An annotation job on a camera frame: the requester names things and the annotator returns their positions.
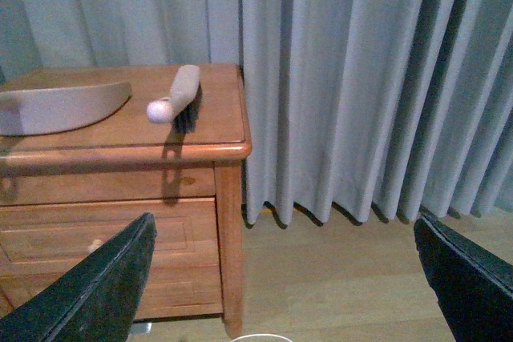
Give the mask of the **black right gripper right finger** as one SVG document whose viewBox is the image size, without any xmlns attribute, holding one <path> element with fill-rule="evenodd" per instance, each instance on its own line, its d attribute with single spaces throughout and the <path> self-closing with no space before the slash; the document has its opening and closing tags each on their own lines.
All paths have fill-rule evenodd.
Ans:
<svg viewBox="0 0 513 342">
<path fill-rule="evenodd" d="M 428 215 L 414 239 L 454 339 L 511 341 L 512 265 Z"/>
</svg>

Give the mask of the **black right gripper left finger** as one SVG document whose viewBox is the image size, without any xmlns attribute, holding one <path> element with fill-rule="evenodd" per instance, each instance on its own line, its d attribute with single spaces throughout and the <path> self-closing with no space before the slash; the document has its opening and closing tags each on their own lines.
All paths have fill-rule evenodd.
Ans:
<svg viewBox="0 0 513 342">
<path fill-rule="evenodd" d="M 156 243 L 145 213 L 37 296 L 1 319 L 3 341 L 125 341 Z"/>
</svg>

